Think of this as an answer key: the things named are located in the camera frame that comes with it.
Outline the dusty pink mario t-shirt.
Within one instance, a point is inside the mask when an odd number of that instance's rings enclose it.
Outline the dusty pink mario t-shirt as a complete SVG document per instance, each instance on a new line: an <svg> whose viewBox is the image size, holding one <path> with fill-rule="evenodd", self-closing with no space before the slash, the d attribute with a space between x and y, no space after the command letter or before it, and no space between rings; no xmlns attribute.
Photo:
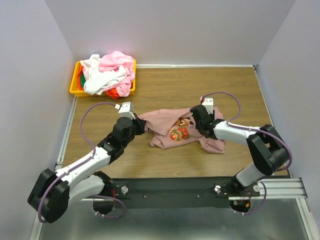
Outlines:
<svg viewBox="0 0 320 240"><path fill-rule="evenodd" d="M198 142L203 150L224 154L226 142L206 138L196 129L196 122L189 108L159 109L138 116L145 121L144 131L153 133L150 146L163 150Z"/></svg>

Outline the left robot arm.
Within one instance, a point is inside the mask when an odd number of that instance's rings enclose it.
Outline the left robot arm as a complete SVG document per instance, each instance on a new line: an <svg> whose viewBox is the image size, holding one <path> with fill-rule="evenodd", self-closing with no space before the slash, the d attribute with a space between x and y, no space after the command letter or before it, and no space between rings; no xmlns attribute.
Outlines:
<svg viewBox="0 0 320 240"><path fill-rule="evenodd" d="M109 181L98 171L117 160L135 136L144 134L145 125L146 121L136 114L122 116L111 133L87 155L56 171L43 170L27 198L27 203L36 210L38 220L51 224L66 212L73 200L100 195Z"/></svg>

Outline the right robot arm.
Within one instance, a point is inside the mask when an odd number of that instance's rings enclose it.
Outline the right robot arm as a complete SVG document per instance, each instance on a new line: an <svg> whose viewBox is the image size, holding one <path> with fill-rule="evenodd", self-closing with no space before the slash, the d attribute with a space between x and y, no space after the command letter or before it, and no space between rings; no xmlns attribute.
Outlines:
<svg viewBox="0 0 320 240"><path fill-rule="evenodd" d="M202 104L192 107L190 113L195 121L195 128L205 138L231 141L249 149L252 164L233 176L230 182L221 188L222 191L238 195L257 180L291 166L292 151L272 125L249 127L232 124L215 118L214 111L208 112Z"/></svg>

